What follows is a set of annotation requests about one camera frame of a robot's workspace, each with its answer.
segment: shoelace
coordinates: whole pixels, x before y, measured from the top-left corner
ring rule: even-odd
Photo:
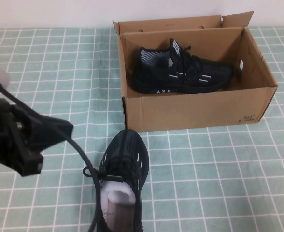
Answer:
[[[86,177],[92,177],[92,175],[87,174],[86,170],[88,170],[88,167],[83,168],[83,174]],[[105,181],[117,181],[117,182],[123,182],[124,180],[131,180],[135,179],[136,172],[134,171],[134,167],[132,163],[128,162],[114,162],[111,165],[109,165],[108,169],[106,170],[103,167],[103,171],[98,171],[94,168],[94,171],[97,174],[97,178]]]
[[[181,61],[183,69],[183,82],[186,80],[189,84],[192,84],[202,71],[201,59],[197,56],[192,56],[188,50],[191,46],[181,49]]]

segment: box flap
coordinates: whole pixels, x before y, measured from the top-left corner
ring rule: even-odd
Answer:
[[[117,35],[119,35],[119,34],[120,34],[120,33],[119,33],[119,23],[116,23],[116,22],[114,22],[114,21],[112,21],[112,22],[113,22],[114,29],[115,29]]]
[[[118,34],[124,34],[126,32],[152,32],[198,28],[220,28],[221,16],[215,15],[205,17],[172,18],[113,23],[115,30]]]
[[[253,16],[254,11],[223,16],[222,28],[246,27]]]

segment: table surface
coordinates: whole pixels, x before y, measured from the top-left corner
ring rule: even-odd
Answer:
[[[259,123],[141,133],[150,156],[142,190],[146,232],[284,231],[284,27],[251,27],[278,90]],[[9,91],[69,120],[98,166],[124,128],[114,29],[0,29]],[[85,232],[92,179],[67,143],[44,151],[40,175],[0,164],[0,231]]]

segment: shoe box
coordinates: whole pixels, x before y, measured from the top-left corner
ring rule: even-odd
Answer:
[[[137,132],[258,122],[277,89],[246,26],[253,12],[150,21],[114,22],[118,35],[125,126]],[[202,59],[234,66],[223,89],[200,94],[141,94],[129,84],[140,47],[167,49],[170,38]]]

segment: black sneaker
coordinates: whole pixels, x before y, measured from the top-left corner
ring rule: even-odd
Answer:
[[[228,64],[200,59],[170,39],[168,50],[142,47],[131,77],[131,86],[140,93],[206,93],[224,87],[233,76]]]
[[[97,232],[142,232],[141,189],[149,171],[142,138],[122,130],[109,144],[98,169],[101,207]]]

